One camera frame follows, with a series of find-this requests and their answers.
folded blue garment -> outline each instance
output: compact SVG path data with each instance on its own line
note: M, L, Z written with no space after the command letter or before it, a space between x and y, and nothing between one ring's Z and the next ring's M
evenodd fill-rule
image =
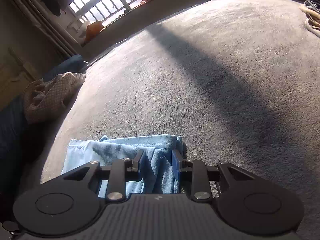
M99 141L71 140L61 174L90 161L100 165L111 165L115 159L134 159L143 149L147 158L141 167L143 179L126 183L129 193L178 193L179 183L175 180L172 166L172 150L183 153L182 137L174 135L152 135L130 138L109 139L104 135ZM104 197L108 181L102 181L99 197Z

folded clothes stack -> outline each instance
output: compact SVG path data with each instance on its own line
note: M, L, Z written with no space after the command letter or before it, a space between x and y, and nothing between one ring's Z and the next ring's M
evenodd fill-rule
M305 27L320 38L320 0L306 0L299 6L306 14Z

bed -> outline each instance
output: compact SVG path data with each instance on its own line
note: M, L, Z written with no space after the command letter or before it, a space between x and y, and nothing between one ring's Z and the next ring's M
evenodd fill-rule
M298 234L320 235L320 39L292 0L212 0L154 23L86 72L21 190L60 175L70 139L182 135L296 192Z

curtain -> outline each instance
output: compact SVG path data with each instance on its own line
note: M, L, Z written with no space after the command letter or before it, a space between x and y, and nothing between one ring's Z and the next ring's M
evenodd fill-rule
M20 11L66 57L81 54L80 44L57 22L37 0L12 0Z

